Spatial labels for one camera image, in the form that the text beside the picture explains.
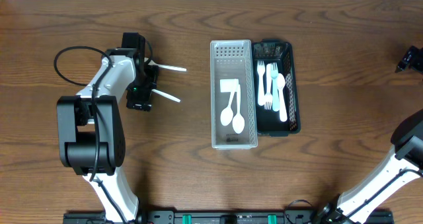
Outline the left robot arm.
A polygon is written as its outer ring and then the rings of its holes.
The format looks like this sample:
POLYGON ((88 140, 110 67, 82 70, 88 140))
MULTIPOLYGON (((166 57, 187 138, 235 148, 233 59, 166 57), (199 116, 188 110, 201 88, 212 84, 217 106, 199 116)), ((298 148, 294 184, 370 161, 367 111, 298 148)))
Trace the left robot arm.
POLYGON ((122 44, 102 52, 101 66, 90 83, 57 102, 59 157, 95 190, 104 211, 66 213, 64 223, 142 223, 139 199, 129 187, 122 164, 126 141, 118 104, 150 111, 158 68, 145 58, 149 42, 125 32, 122 44))

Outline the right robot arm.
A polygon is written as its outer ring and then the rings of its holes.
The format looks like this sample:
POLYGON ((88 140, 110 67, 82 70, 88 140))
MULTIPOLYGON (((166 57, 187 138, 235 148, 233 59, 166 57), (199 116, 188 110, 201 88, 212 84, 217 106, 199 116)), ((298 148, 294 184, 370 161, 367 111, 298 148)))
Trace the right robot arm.
POLYGON ((422 111, 406 118, 391 136, 387 156, 352 189, 326 205, 313 223, 365 223, 397 190, 422 177, 422 111))

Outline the clear plastic basket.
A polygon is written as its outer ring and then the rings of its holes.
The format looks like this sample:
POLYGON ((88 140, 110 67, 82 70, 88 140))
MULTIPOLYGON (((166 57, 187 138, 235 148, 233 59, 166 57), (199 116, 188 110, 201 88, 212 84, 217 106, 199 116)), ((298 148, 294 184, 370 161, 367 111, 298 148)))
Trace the clear plastic basket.
MULTIPOLYGON (((210 42, 211 145, 214 149, 251 149, 258 145, 252 44, 250 40, 210 42), (241 86, 242 133, 234 132, 232 121, 222 126, 220 115, 227 106, 234 85, 241 86)), ((237 90, 232 102, 237 113, 237 90)))

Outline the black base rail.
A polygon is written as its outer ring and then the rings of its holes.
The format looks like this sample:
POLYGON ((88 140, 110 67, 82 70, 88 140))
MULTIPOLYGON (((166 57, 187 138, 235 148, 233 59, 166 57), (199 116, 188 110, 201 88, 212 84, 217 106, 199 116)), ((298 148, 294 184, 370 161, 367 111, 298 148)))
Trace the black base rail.
MULTIPOLYGON (((292 223, 307 223, 312 219, 311 210, 289 210, 286 214, 292 223)), ((288 224, 284 212, 250 212, 250 213, 218 213, 218 212, 173 212, 151 211, 147 218, 140 217, 138 221, 128 223, 153 224, 288 224)), ((86 223, 122 223, 106 219, 102 213, 65 213, 65 224, 86 223)), ((365 223, 394 224, 393 214, 390 211, 375 211, 365 223)))

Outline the white plastic fork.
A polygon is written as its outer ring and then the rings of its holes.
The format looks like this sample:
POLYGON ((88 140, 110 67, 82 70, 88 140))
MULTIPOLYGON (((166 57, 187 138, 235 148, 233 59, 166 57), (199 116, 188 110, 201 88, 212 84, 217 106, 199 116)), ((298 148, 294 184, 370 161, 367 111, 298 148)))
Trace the white plastic fork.
POLYGON ((278 66, 277 63, 272 63, 270 76, 272 78, 272 109, 275 112, 280 110, 280 102, 278 96, 278 85, 277 85, 277 78, 278 78, 278 66))
POLYGON ((264 99, 265 99, 264 108, 266 110, 270 110, 272 108, 272 94, 271 94, 272 78, 271 78, 271 69, 272 69, 272 64, 271 63, 268 63, 266 65, 266 93, 264 95, 264 99))
POLYGON ((262 60, 257 61, 257 73, 258 73, 258 105, 264 106, 264 81, 263 76, 266 68, 262 60))

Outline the white plastic spoon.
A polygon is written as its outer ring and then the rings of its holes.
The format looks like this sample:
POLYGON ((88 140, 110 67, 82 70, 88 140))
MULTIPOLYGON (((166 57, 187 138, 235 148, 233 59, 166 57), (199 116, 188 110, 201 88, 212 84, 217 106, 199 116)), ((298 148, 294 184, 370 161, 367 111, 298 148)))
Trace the white plastic spoon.
POLYGON ((243 132, 245 127, 245 120, 241 115, 241 86, 237 85, 237 113, 233 117, 233 129, 234 132, 240 134, 243 132))
POLYGON ((233 119, 233 111, 232 111, 232 102, 235 95, 235 91, 237 90, 237 85, 234 85, 231 94, 229 97, 229 102, 227 106, 222 110, 220 115, 220 121, 222 126, 228 126, 231 123, 231 120, 233 119))
POLYGON ((157 90, 157 89, 153 89, 153 90, 152 90, 152 92, 153 92, 153 93, 156 93, 156 94, 158 94, 158 95, 160 95, 160 96, 162 96, 162 97, 165 97, 165 98, 167 98, 167 99, 169 99, 169 100, 171 100, 171 101, 174 101, 174 102, 180 102, 180 99, 179 99, 179 98, 177 98, 177 97, 175 97, 175 96, 173 96, 173 95, 171 95, 171 94, 165 93, 165 92, 163 92, 163 91, 159 91, 159 90, 157 90))
POLYGON ((151 66, 157 66, 159 68, 162 69, 168 69, 168 70, 173 70, 173 71, 181 71, 181 72, 187 72, 187 69, 184 67, 177 67, 177 66, 172 66, 172 65, 163 65, 163 64, 158 64, 155 63, 152 59, 149 59, 148 57, 144 58, 144 62, 147 62, 148 65, 151 66))
POLYGON ((285 98, 284 98, 284 87, 286 85, 286 81, 284 76, 281 73, 278 74, 277 84, 278 84, 279 103, 280 103, 279 118, 281 122, 286 122, 288 120, 285 98))

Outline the black plastic basket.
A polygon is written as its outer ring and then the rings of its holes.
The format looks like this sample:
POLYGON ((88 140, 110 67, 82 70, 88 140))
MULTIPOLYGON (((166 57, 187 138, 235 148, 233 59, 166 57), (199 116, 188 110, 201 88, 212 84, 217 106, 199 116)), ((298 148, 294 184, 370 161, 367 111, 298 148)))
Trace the black plastic basket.
MULTIPOLYGON (((289 42, 281 39, 263 39, 261 42, 252 44, 252 59, 254 71, 254 88, 256 95, 256 121, 258 133, 273 137, 283 137, 298 133, 301 130, 299 101, 295 77, 295 64, 293 60, 293 48, 289 42), (281 73, 286 81, 284 98, 288 120, 281 122, 279 111, 271 108, 266 110, 258 105, 258 73, 257 61, 262 60, 265 68, 268 63, 277 63, 278 74, 281 73)), ((266 93, 266 72, 263 76, 264 95, 266 93)))

